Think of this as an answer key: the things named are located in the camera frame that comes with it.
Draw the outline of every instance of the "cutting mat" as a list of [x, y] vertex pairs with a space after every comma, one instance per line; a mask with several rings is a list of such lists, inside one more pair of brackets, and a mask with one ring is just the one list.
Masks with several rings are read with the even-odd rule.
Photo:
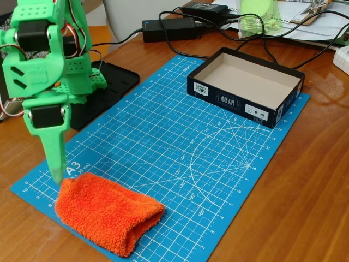
[[67, 143], [66, 177], [89, 171], [166, 206], [129, 259], [60, 222], [46, 162], [11, 190], [114, 261], [206, 261], [309, 96], [268, 129], [187, 95], [186, 76], [201, 63], [176, 56]]

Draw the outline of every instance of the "wooden table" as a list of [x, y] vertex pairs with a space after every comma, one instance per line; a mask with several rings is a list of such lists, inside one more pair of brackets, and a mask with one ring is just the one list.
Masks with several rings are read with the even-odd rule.
[[[173, 45], [212, 55], [238, 43], [211, 32]], [[268, 46], [288, 67], [319, 51], [293, 42]], [[269, 59], [260, 41], [241, 51]], [[143, 81], [174, 55], [166, 43], [144, 44], [138, 36], [106, 60]], [[349, 261], [349, 76], [333, 56], [328, 51], [300, 68], [311, 98], [210, 261]], [[20, 118], [0, 124], [0, 134], [0, 261], [108, 261], [10, 192], [45, 156]]]

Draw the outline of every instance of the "power adapter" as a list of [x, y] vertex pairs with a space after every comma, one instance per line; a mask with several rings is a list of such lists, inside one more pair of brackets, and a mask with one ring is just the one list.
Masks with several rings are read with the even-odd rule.
[[183, 14], [195, 15], [213, 23], [220, 23], [230, 18], [227, 5], [190, 2], [180, 7], [180, 10]]
[[[163, 19], [169, 41], [197, 39], [202, 24], [196, 24], [193, 18]], [[159, 20], [143, 21], [143, 40], [145, 43], [166, 41], [164, 29]]]

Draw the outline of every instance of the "orange cloth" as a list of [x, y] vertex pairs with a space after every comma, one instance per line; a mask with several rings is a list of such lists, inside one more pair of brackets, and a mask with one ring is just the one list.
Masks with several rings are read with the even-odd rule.
[[164, 206], [100, 176], [65, 179], [55, 206], [63, 223], [120, 257], [160, 221]]

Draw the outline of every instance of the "cardboard box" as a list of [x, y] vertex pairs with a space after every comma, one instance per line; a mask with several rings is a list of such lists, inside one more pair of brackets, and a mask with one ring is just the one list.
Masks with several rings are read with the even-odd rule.
[[303, 89], [305, 74], [229, 48], [188, 75], [187, 91], [274, 128]]

